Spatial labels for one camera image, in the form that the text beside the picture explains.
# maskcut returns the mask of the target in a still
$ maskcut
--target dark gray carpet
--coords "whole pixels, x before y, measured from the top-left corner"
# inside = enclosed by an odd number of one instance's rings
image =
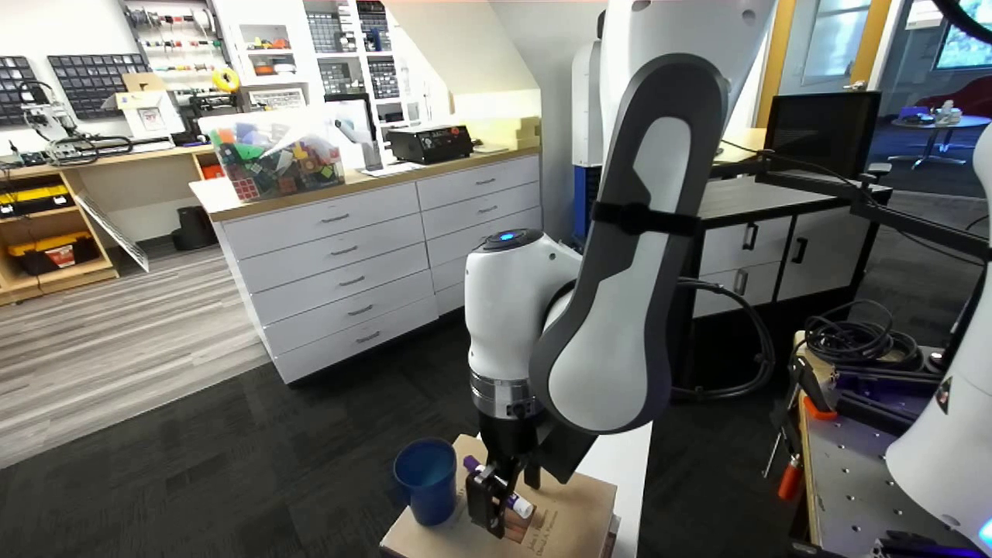
[[[935,220],[981,206],[896,196]],[[939,337],[975,266],[877,238],[862,297]],[[467,334],[442,319],[298,386],[268,365],[0,470],[4,554],[373,554],[396,517],[390,456],[470,432]],[[759,469],[771,392],[671,409],[642,554],[785,554],[790,508]]]

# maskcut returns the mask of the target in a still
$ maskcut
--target white cabinet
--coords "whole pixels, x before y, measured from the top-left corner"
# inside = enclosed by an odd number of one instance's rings
[[[777,301],[853,286],[866,220],[847,206],[798,214],[787,248]]]
[[[787,226],[790,217],[707,229],[699,273],[730,273],[740,266],[777,264],[787,243]]]
[[[475,223],[500,220],[504,214],[517,214],[517,210],[526,210],[535,204],[540,204],[535,184],[515,185],[515,188],[492,193],[492,196],[481,196],[481,197],[467,197],[459,204],[442,204],[442,206],[423,214],[423,234],[428,238],[450,234],[450,233],[467,229]]]
[[[390,185],[363,196],[335,196],[313,204],[281,206],[244,220],[222,223],[225,243],[238,256],[255,256],[299,243],[316,243],[363,229],[373,223],[396,220],[414,210],[414,188]]]
[[[714,282],[725,292],[734,292],[750,306],[771,305],[774,279],[777,279],[777,264],[740,266],[727,273],[699,273],[699,282]],[[717,292],[696,292],[692,316],[714,316],[714,314],[730,314],[730,309],[740,309],[740,305]]]
[[[431,166],[390,185],[214,220],[277,377],[305,377],[460,306],[463,256],[481,238],[540,229],[535,166],[533,155]]]
[[[441,314],[463,306],[463,256],[502,229],[542,229],[535,155],[419,180]]]

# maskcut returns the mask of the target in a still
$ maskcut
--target bottle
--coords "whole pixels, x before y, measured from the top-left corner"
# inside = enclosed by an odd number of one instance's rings
[[[463,456],[460,465],[463,465],[467,470],[475,470],[475,475],[483,475],[483,477],[492,475],[492,469],[481,465],[475,456]],[[533,517],[533,503],[526,503],[526,499],[517,495],[517,492],[511,492],[511,495],[504,499],[504,508],[511,508],[515,514],[519,514],[519,520],[531,520],[531,517]]]

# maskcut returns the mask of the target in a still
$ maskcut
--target cardboard box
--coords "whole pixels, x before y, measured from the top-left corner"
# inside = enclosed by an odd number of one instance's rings
[[[602,558],[609,554],[613,536],[613,499],[617,485],[572,475],[569,484],[557,484],[542,470],[540,490],[517,480],[517,492],[535,505],[519,542],[497,540],[488,531],[470,524],[463,505],[463,469],[460,456],[487,462],[487,447],[477,436],[459,436],[459,508],[441,526],[421,526],[408,508],[380,536],[380,547],[406,558],[460,558],[460,554],[500,554],[500,558]]]

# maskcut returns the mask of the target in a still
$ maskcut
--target computer monitor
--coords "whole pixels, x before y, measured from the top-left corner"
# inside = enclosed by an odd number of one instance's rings
[[[771,169],[862,177],[881,92],[774,96],[764,131]]]

